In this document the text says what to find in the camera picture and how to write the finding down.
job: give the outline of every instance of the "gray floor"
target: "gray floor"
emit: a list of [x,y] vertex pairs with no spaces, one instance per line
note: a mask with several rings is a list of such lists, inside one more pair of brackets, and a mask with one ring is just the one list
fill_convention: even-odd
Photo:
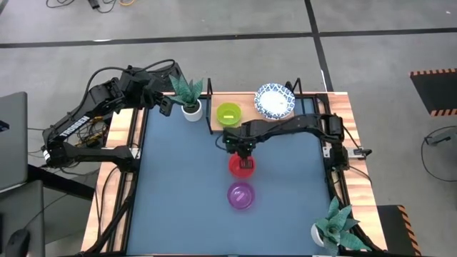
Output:
[[[138,0],[130,7],[116,5],[110,14],[92,11],[85,0],[62,9],[48,9],[44,2],[9,0],[0,14],[0,43],[311,30],[301,0]],[[455,1],[312,0],[312,4],[320,31],[457,24]],[[420,145],[429,131],[456,124],[457,119],[431,118],[408,73],[457,67],[457,35],[347,36],[323,38],[322,44],[333,87],[349,92],[362,142],[374,151],[368,167],[377,203],[406,207],[424,255],[454,256],[456,185],[425,173]],[[306,91],[324,90],[313,39],[304,38],[0,49],[0,95],[27,91],[29,126],[43,128],[77,105],[96,69],[144,66],[165,58],[176,59],[186,77],[211,77],[220,91],[252,91],[265,82],[296,77],[301,77]],[[118,75],[106,72],[94,83]],[[40,134],[30,131],[29,150],[41,145]],[[456,148],[451,142],[426,148],[430,169],[438,176],[457,178]],[[44,162],[35,157],[29,161]],[[76,172],[95,168],[92,163]],[[86,183],[93,185],[95,178]],[[48,203],[59,194],[46,191],[45,197]],[[84,234],[90,203],[64,199],[45,213],[47,256],[75,253]]]

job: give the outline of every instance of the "potted plant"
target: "potted plant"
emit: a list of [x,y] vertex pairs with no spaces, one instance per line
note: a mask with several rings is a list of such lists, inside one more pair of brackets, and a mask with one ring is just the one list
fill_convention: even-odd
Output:
[[314,243],[327,248],[332,256],[338,254],[338,246],[340,245],[356,251],[361,249],[371,251],[357,236],[348,232],[359,222],[348,218],[352,206],[347,206],[341,210],[338,209],[338,206],[338,199],[334,197],[328,207],[327,217],[317,220],[311,227],[311,237]]
[[181,110],[184,113],[184,117],[188,121],[198,121],[202,115],[201,102],[199,96],[203,89],[203,79],[193,83],[187,84],[184,76],[180,76],[179,79],[170,75],[171,84],[173,85],[175,96],[170,96],[171,100],[178,104],[181,104]]

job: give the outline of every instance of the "blue and white plate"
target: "blue and white plate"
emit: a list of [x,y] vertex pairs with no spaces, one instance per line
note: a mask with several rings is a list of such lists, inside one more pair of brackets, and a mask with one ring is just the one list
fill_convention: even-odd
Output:
[[254,105],[264,117],[282,119],[293,111],[295,96],[285,86],[269,83],[258,89],[254,96]]

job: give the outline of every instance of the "blue table surface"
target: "blue table surface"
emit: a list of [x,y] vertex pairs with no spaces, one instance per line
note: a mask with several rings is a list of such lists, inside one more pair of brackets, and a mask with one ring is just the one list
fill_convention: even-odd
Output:
[[246,180],[256,198],[238,211],[227,200],[237,180],[230,155],[214,146],[218,135],[204,117],[188,122],[178,106],[169,117],[149,112],[127,253],[325,254],[310,234],[330,203],[318,139],[297,133],[259,143]]

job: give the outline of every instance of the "floor line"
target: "floor line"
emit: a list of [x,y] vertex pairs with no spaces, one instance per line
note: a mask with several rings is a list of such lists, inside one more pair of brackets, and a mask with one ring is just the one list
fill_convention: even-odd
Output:
[[316,17],[314,16],[313,7],[311,0],[305,0],[306,11],[308,12],[309,23],[311,25],[311,33],[313,34],[314,46],[316,47],[317,58],[319,60],[319,66],[321,67],[323,85],[326,91],[333,91],[333,85],[330,79],[330,72],[328,71],[326,55],[323,52],[321,38],[319,36],[319,30],[317,28]]
[[437,33],[456,33],[457,28],[439,29],[386,29],[368,31],[326,31],[319,32],[320,37],[336,36],[388,36],[388,35],[414,35],[414,34],[437,34]]
[[31,43],[2,43],[0,49],[32,48],[32,47],[60,47],[60,46],[106,46],[117,44],[153,44],[153,43],[176,43],[196,41],[222,41],[222,40],[246,40],[246,39],[294,39],[311,37],[311,32],[272,32],[258,34],[222,34],[208,36],[170,36],[160,38],[143,39],[97,39],[85,41],[55,41],[55,42],[31,42]]

